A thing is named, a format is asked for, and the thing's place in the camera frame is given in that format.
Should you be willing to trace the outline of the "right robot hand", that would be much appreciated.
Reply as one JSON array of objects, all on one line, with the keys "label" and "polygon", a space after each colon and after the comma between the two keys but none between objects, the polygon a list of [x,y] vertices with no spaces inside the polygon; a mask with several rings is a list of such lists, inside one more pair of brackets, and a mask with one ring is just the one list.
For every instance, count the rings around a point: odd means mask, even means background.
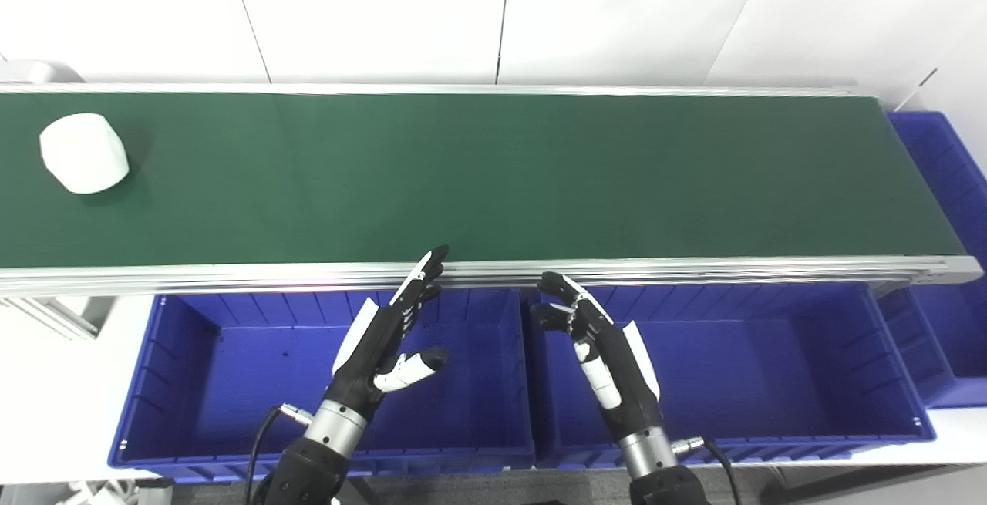
[{"label": "right robot hand", "polygon": [[543,272],[538,290],[556,301],[538,302],[531,316],[544,332],[571,338],[612,438],[619,442],[635,434],[655,435],[664,426],[659,398],[627,332],[590,291],[565,274]]}]

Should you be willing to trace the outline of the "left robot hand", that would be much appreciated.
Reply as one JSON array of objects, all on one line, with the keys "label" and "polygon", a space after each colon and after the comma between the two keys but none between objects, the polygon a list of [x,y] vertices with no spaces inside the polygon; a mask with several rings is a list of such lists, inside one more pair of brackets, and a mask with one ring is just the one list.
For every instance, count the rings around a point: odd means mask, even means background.
[{"label": "left robot hand", "polygon": [[416,325],[422,306],[440,293],[434,281],[442,274],[448,253],[446,244],[427,252],[387,304],[365,302],[336,355],[325,400],[370,421],[384,395],[409,388],[446,367],[449,350],[441,345],[416,353],[401,352],[399,347]]}]

